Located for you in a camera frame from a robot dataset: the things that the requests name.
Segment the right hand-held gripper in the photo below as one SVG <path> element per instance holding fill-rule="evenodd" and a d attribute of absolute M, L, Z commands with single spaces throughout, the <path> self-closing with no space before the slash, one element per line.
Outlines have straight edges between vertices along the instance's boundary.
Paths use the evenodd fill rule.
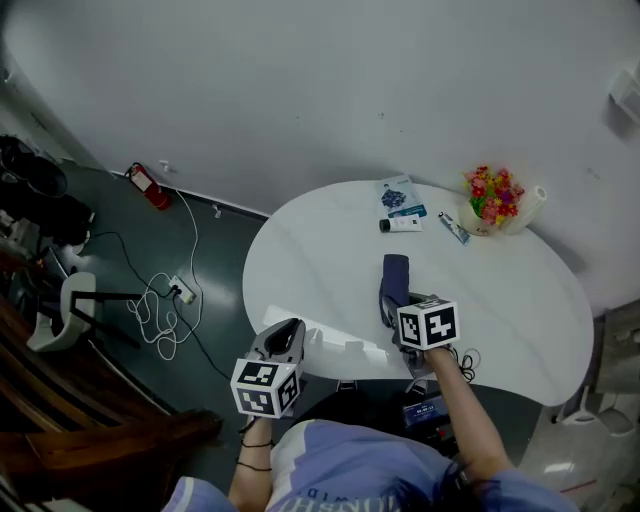
<path fill-rule="evenodd" d="M 413 378 L 430 373 L 425 353 L 448 347 L 460 339 L 458 304 L 435 294 L 409 293 L 409 304 L 398 306 L 389 296 L 381 297 L 383 324 L 392 330 L 392 343 L 399 349 Z"/>

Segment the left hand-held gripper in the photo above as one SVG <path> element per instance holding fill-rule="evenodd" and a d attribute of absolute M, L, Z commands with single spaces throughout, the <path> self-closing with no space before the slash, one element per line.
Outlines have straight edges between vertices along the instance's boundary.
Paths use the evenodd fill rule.
<path fill-rule="evenodd" d="M 301 393 L 305 334 L 304 321 L 290 318 L 255 337 L 230 381 L 239 413 L 271 419 L 292 415 Z"/>

